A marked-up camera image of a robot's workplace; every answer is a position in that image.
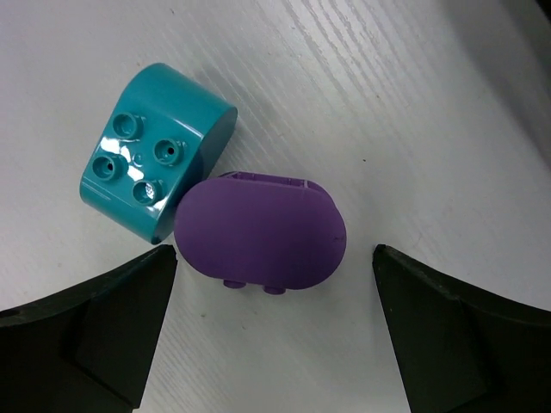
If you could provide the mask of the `teal two-stud lego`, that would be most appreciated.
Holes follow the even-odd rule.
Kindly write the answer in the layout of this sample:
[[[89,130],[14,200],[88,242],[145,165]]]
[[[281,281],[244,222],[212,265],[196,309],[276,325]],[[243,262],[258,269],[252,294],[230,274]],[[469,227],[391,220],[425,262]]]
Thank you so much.
[[[230,102],[156,63],[115,104],[79,183],[83,202],[151,244],[173,230],[184,194],[206,179],[238,118]]]

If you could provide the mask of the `purple rounded lego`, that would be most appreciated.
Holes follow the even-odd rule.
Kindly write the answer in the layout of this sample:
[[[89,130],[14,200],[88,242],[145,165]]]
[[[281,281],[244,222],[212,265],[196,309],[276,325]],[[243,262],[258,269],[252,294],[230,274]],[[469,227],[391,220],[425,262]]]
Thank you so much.
[[[176,210],[174,238],[198,272],[274,295],[328,279],[347,245],[344,219],[318,183],[244,171],[192,187]]]

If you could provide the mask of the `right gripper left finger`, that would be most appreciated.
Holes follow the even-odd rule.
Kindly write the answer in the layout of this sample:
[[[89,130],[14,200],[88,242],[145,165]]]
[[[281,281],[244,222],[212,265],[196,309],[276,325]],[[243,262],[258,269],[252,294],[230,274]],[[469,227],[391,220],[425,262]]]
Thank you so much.
[[[3,412],[132,412],[141,405],[176,276],[162,244],[1,312]]]

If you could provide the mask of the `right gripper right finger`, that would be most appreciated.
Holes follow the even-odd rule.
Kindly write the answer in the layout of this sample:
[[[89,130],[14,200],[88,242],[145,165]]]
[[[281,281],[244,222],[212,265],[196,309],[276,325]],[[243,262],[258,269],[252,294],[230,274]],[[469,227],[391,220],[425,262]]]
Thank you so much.
[[[548,412],[550,313],[379,244],[375,282],[413,412]]]

